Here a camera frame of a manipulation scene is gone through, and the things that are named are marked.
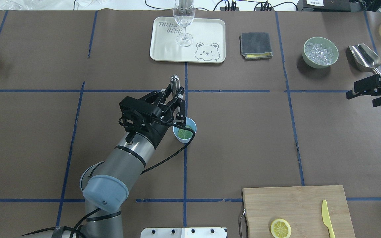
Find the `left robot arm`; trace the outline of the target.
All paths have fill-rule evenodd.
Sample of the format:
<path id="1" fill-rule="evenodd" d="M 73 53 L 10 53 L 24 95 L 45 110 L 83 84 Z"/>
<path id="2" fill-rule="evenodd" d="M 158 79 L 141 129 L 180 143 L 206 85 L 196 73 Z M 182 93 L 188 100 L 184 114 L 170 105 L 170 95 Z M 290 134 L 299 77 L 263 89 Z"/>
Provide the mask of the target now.
<path id="1" fill-rule="evenodd" d="M 119 124 L 126 134 L 105 161 L 89 167 L 80 178 L 86 215 L 73 227 L 56 226 L 24 238 L 122 238 L 121 206 L 139 176 L 154 169 L 147 164 L 172 126 L 186 125 L 185 90 L 177 82 L 166 89 L 120 103 Z"/>

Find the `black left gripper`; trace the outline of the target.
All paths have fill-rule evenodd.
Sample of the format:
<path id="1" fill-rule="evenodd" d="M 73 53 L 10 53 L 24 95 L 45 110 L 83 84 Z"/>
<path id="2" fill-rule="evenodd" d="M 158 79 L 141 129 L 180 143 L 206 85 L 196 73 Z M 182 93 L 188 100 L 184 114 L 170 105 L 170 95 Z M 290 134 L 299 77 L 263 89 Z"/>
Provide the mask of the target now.
<path id="1" fill-rule="evenodd" d="M 153 91 L 140 99 L 125 97 L 119 103 L 119 124 L 128 133 L 127 143 L 133 143 L 137 134 L 144 136 L 157 149 L 166 131 L 167 123 L 186 126 L 186 100 L 182 94 L 173 95 L 170 84 L 160 92 Z"/>

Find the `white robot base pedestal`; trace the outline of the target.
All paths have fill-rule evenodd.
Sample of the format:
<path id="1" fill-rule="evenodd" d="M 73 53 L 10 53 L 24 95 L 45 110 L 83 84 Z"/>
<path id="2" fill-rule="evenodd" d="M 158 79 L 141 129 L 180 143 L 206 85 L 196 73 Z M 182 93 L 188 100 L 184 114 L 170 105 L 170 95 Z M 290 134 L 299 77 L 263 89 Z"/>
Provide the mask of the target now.
<path id="1" fill-rule="evenodd" d="M 141 238 L 227 238 L 226 228 L 222 227 L 167 227 L 145 228 Z"/>

